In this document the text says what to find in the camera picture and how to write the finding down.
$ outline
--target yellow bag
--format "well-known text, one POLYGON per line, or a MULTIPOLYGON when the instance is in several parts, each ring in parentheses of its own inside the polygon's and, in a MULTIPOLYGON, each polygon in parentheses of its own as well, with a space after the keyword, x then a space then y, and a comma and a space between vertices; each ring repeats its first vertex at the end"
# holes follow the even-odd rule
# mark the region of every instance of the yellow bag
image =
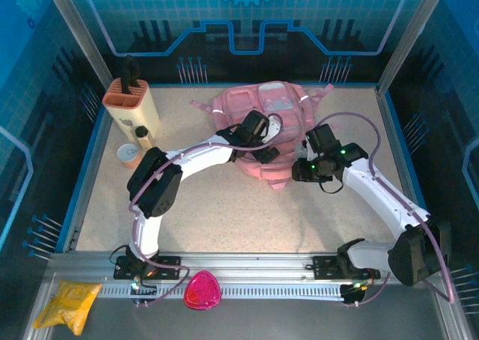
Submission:
POLYGON ((101 284, 60 281, 57 296, 35 320, 33 328, 66 324, 73 334, 81 335, 90 308, 101 288, 101 284))

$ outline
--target cylindrical container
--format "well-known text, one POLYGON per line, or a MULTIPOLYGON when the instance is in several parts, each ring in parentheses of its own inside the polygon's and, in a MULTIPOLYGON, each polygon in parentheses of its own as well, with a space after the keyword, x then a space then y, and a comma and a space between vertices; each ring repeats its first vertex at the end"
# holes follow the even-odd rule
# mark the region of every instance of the cylindrical container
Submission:
POLYGON ((136 145, 129 143, 118 148, 117 157, 128 169, 136 169, 143 156, 136 145))
POLYGON ((140 127, 136 128, 135 134, 136 138, 138 139, 138 143, 140 143, 140 146, 144 151, 148 151, 155 146, 153 137, 145 126, 141 125, 140 127))
POLYGON ((103 105, 131 142, 136 140, 135 129, 141 125, 148 128, 152 137, 159 128, 159 116, 150 87, 138 80, 140 87, 128 87, 131 94, 121 92, 121 80, 115 79, 103 97, 103 105))

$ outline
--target white table surface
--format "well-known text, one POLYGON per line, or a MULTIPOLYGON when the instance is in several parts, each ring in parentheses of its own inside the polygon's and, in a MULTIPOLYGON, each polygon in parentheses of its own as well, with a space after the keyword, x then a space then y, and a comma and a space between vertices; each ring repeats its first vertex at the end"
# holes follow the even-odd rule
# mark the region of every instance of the white table surface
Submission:
MULTIPOLYGON (((221 88, 152 88, 161 129, 156 145, 162 150, 185 148, 216 131, 207 113, 189 105, 192 99, 210 103, 221 88)), ((323 99, 317 121, 333 112, 354 111, 368 116, 383 142, 375 163, 399 189, 400 181, 373 89, 336 88, 323 99)), ((360 119, 336 117, 335 135, 342 144, 356 142, 370 153, 374 131, 360 119)), ((126 183, 132 170, 116 158, 128 140, 113 123, 79 236, 77 250, 111 251, 129 242, 132 215, 126 183)), ((326 184, 333 189, 337 184, 326 184)), ((320 252, 364 237, 393 241, 381 219, 351 189, 336 195, 317 184, 290 182, 276 192, 266 181, 242 173, 232 164, 206 169, 181 183, 174 206, 163 217, 159 248, 172 252, 320 252)))

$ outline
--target white arm segment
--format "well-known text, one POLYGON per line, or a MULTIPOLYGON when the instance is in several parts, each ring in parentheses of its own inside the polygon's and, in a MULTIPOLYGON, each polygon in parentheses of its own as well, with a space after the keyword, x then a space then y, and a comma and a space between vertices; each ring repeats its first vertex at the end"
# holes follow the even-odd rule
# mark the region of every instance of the white arm segment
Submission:
MULTIPOLYGON (((262 141, 263 143, 268 142, 273 136, 278 134, 281 128, 281 124, 279 121, 274 118, 269 118, 269 129, 268 129, 268 136, 266 136, 262 141)), ((220 143, 220 144, 229 144, 225 138, 222 136, 214 135, 208 140, 201 142, 203 143, 220 143)), ((178 151, 167 151, 167 158, 171 159, 175 155, 181 154, 184 149, 178 151)), ((181 181, 187 179, 190 175, 194 173, 198 173, 210 166, 216 166, 218 164, 227 163, 231 158, 231 153, 233 149, 231 148, 223 148, 223 147, 207 147, 198 149, 191 153, 188 153, 184 157, 176 160, 174 164, 178 164, 181 166, 181 170, 183 171, 183 176, 181 177, 181 181)), ((150 217, 145 219, 143 213, 141 214, 140 218, 138 219, 138 247, 143 255, 147 258, 151 258, 158 252, 158 235, 159 235, 159 227, 162 223, 163 215, 157 217, 150 217)), ((136 253, 136 249, 130 241, 129 248, 132 250, 133 254, 137 258, 141 258, 139 254, 136 253)))
MULTIPOLYGON (((389 182, 374 166, 375 177, 380 177, 396 194, 413 208, 424 221, 429 213, 410 201, 402 192, 389 182)), ((368 160, 361 158, 353 162, 352 166, 344 169, 343 182, 354 189, 380 216, 383 222, 397 240, 407 225, 420 226, 419 222, 404 209, 386 189, 384 189, 369 171, 368 160)), ((391 271, 388 264, 388 251, 393 243, 370 243, 362 241, 351 246, 347 253, 354 267, 358 269, 371 268, 382 271, 391 271)))
MULTIPOLYGON (((397 193, 413 210, 427 221, 429 213, 410 201, 402 192, 387 180, 384 175, 374 166, 375 177, 380 177, 395 193, 397 193)), ((369 171, 368 160, 361 158, 353 162, 353 165, 344 169, 343 182, 349 188, 355 190, 379 215, 388 226, 395 240, 406 230, 406 225, 420 226, 411 213, 404 209, 386 189, 384 189, 369 171)))

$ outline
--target pink backpack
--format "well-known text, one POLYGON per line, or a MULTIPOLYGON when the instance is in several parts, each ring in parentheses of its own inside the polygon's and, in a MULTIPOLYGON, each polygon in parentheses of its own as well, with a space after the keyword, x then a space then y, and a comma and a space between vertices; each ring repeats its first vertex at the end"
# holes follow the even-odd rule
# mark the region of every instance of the pink backpack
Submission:
POLYGON ((280 190, 291 179, 296 144, 305 140, 305 133, 316 125, 314 111, 332 89, 331 84, 324 89, 315 88, 316 95, 309 97, 301 85, 267 82, 227 89, 213 99, 213 106, 196 100, 191 104, 212 113, 218 130, 241 123, 251 110, 280 115, 284 129, 274 141, 279 156, 270 164, 261 164, 251 154, 236 161, 246 174, 266 179, 274 190, 280 190))

